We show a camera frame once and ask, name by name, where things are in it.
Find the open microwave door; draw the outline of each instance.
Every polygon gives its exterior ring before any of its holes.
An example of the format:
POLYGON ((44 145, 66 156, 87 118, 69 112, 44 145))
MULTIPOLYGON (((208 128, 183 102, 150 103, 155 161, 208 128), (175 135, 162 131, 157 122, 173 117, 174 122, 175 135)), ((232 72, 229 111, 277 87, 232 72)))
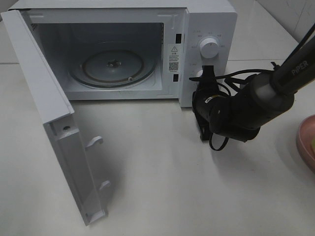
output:
POLYGON ((5 27, 41 116, 43 126, 86 225, 105 215, 89 168, 74 110, 38 46, 27 19, 17 10, 2 13, 5 27))

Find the pink bowl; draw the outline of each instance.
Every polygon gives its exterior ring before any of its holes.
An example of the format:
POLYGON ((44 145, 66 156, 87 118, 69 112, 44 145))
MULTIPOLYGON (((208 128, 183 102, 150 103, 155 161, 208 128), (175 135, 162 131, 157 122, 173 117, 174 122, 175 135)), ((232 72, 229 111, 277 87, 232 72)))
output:
POLYGON ((297 149, 303 160, 315 170, 315 153, 311 142, 315 138, 315 115, 302 121, 296 137, 297 149))

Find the table surface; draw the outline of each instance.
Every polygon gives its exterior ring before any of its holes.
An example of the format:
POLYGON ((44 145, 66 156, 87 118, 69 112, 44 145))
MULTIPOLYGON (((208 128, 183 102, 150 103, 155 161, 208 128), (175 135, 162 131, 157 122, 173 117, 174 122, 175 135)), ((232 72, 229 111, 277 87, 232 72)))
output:
MULTIPOLYGON (((255 1, 239 13, 226 73, 270 68, 295 47, 255 1)), ((0 23, 0 234, 5 236, 313 236, 315 175, 295 136, 315 113, 315 83, 253 141, 221 152, 199 139, 191 109, 175 100, 72 102, 96 180, 110 178, 107 218, 84 226, 0 23)))

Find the microwave oven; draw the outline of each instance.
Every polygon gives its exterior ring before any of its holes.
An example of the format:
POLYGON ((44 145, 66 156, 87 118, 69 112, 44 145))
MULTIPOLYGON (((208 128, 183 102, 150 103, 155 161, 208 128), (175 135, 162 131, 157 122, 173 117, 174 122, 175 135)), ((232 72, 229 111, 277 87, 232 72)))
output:
POLYGON ((228 0, 19 0, 1 14, 86 225, 106 214, 70 100, 178 99, 203 65, 225 71, 237 14, 228 0))

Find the wall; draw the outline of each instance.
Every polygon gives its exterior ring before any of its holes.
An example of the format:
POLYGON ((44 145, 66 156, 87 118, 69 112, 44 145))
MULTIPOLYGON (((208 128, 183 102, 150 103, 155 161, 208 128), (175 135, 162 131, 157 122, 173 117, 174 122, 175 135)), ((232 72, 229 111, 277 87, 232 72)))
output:
POLYGON ((257 0, 300 41, 315 23, 315 0, 257 0))
POLYGON ((17 0, 0 0, 0 12, 6 11, 10 6, 12 6, 17 0))

